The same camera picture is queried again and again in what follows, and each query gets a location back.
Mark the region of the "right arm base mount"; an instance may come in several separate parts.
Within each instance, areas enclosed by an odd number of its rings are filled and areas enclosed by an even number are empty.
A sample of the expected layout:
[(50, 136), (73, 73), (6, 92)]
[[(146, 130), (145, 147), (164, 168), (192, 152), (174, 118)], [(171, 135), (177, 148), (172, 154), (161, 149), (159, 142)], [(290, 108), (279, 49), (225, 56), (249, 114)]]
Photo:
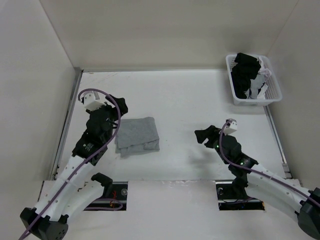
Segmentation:
[(247, 195), (244, 188), (236, 186), (232, 181), (216, 181), (216, 195), (220, 211), (264, 211), (261, 200)]

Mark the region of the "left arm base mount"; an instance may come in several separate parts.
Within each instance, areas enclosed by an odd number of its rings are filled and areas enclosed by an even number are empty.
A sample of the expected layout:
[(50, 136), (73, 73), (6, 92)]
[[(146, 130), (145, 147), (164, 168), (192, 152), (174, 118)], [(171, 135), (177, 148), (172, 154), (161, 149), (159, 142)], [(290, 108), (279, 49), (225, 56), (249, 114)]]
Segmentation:
[(127, 181), (114, 182), (108, 190), (104, 190), (103, 195), (90, 203), (85, 211), (126, 211), (128, 199)]

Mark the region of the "black tank top in basket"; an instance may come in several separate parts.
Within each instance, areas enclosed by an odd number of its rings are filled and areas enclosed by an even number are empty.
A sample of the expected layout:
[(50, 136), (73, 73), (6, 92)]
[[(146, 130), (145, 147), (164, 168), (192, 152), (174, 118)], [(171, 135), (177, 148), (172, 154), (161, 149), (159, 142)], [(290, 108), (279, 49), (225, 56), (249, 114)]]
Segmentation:
[(232, 68), (231, 77), (235, 95), (239, 99), (246, 99), (245, 92), (251, 86), (251, 80), (254, 80), (261, 65), (256, 57), (244, 53), (238, 53), (234, 62), (236, 65)]

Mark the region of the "white tank top in basket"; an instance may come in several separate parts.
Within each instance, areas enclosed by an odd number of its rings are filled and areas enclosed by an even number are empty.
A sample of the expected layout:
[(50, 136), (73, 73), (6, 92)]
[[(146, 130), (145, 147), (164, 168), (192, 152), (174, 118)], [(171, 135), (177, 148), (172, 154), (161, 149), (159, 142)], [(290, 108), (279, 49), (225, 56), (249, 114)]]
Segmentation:
[(268, 89), (267, 79), (272, 76), (272, 71), (265, 67), (261, 56), (258, 57), (260, 69), (255, 79), (250, 80), (250, 88), (244, 93), (247, 100), (265, 100)]

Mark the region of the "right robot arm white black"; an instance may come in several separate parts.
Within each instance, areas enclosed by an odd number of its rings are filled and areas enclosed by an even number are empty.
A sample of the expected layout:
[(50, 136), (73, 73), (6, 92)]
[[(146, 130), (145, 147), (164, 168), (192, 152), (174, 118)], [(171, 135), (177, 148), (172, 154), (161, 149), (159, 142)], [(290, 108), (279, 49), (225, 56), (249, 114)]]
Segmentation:
[(294, 185), (266, 169), (254, 158), (243, 153), (232, 133), (236, 128), (228, 120), (222, 128), (209, 126), (195, 130), (196, 140), (214, 149), (234, 175), (232, 192), (238, 198), (246, 195), (266, 202), (293, 219), (311, 238), (320, 238), (320, 189)]

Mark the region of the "grey tank top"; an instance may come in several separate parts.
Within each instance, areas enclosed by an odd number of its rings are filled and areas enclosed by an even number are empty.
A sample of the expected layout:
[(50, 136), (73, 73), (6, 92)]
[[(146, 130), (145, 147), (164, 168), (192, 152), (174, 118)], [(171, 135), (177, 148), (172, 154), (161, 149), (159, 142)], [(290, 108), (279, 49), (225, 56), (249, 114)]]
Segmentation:
[(153, 117), (123, 119), (115, 137), (115, 152), (127, 157), (160, 150), (160, 137)]

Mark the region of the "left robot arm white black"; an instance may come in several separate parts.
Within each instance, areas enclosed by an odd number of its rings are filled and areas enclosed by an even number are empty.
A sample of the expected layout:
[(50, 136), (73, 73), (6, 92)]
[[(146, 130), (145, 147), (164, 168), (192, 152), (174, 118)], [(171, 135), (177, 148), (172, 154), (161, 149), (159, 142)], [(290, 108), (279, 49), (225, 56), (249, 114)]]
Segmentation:
[(62, 240), (76, 215), (95, 200), (112, 195), (113, 180), (102, 173), (94, 174), (88, 185), (84, 183), (118, 133), (121, 118), (128, 112), (126, 101), (107, 94), (106, 101), (101, 102), (94, 91), (80, 94), (78, 99), (89, 115), (86, 129), (51, 189), (33, 207), (21, 212), (25, 226), (21, 240), (29, 235), (40, 240)]

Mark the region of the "white perforated plastic basket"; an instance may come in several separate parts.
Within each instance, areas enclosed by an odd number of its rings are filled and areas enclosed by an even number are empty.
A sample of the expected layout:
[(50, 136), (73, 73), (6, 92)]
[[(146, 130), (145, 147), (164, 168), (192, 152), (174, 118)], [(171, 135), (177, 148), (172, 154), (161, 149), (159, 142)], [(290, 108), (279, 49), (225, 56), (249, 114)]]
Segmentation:
[(229, 77), (229, 82), (230, 82), (231, 92), (233, 97), (233, 104), (235, 106), (267, 106), (273, 102), (279, 102), (282, 100), (283, 96), (281, 93), (281, 89), (269, 59), (264, 55), (257, 55), (257, 54), (252, 54), (249, 56), (255, 57), (257, 59), (258, 57), (262, 57), (264, 61), (264, 66), (266, 68), (269, 68), (272, 72), (272, 76), (266, 80), (266, 84), (268, 85), (268, 89), (266, 90), (266, 93), (265, 93), (266, 99), (260, 100), (260, 99), (237, 98), (235, 94), (234, 86), (233, 86), (232, 76), (231, 76), (232, 68), (236, 65), (235, 63), (236, 56), (237, 54), (229, 54), (225, 57), (225, 62), (227, 66), (227, 72), (228, 72), (228, 77)]

